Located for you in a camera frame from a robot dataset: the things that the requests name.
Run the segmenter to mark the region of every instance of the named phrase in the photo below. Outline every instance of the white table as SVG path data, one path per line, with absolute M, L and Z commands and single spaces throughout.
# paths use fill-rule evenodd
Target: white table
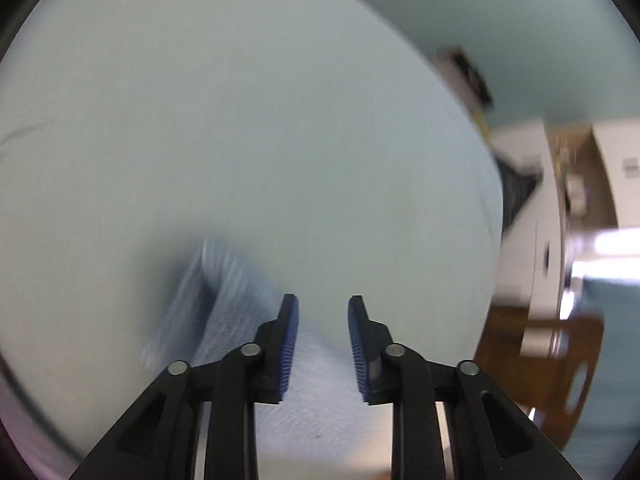
M 363 294 L 396 340 L 475 349 L 498 176 L 420 55 L 356 0 L 42 0 L 0 65 L 0 348 L 88 451 L 225 237 L 327 341 Z

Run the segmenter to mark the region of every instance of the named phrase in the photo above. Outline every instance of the light blue fabric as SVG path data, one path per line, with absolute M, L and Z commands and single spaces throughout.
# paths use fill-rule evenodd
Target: light blue fabric
M 564 456 L 585 480 L 610 480 L 640 440 L 640 283 L 585 280 L 574 313 L 605 330 L 582 415 Z
M 206 240 L 145 346 L 143 363 L 160 372 L 175 360 L 193 366 L 217 361 L 252 341 L 260 324 L 277 316 L 282 296 L 226 244 Z M 284 402 L 256 406 L 257 449 L 268 456 L 340 463 L 364 439 L 373 416 L 358 393 L 351 356 L 300 326 Z

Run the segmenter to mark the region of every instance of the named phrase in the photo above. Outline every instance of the black object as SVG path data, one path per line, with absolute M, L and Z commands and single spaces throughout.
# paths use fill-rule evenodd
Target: black object
M 348 307 L 358 387 L 369 404 L 394 406 L 392 480 L 444 480 L 436 402 L 447 413 L 460 480 L 580 480 L 522 410 L 472 361 L 425 361 L 369 320 L 361 296 Z
M 254 402 L 277 404 L 289 384 L 298 300 L 287 294 L 278 319 L 254 344 L 195 368 L 176 362 L 138 397 L 71 480 L 186 480 L 193 477 L 198 413 L 211 402 L 204 478 L 257 479 Z
M 538 184 L 542 182 L 542 175 L 519 173 L 499 156 L 494 158 L 502 181 L 502 234 L 504 234 Z

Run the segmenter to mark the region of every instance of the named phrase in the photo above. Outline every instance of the teal wall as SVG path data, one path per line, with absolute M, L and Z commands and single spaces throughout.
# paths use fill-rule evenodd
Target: teal wall
M 462 44 L 490 124 L 640 115 L 640 44 L 610 0 L 365 0 L 426 55 Z

